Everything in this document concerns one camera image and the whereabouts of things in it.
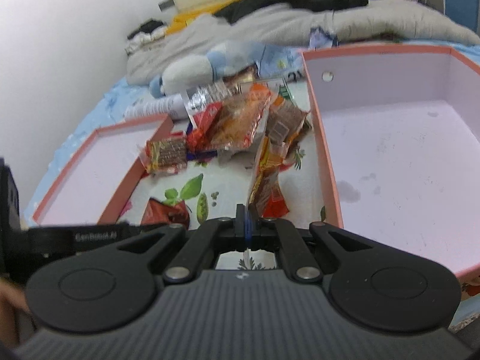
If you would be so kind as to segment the person's left hand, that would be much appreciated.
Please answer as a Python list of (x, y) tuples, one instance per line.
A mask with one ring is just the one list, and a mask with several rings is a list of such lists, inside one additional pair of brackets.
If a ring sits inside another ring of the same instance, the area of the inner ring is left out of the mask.
[(1, 342), (7, 348), (13, 348), (19, 343), (19, 334), (16, 327), (16, 311), (29, 312), (24, 290), (1, 279), (0, 292), (0, 314), (1, 314)]

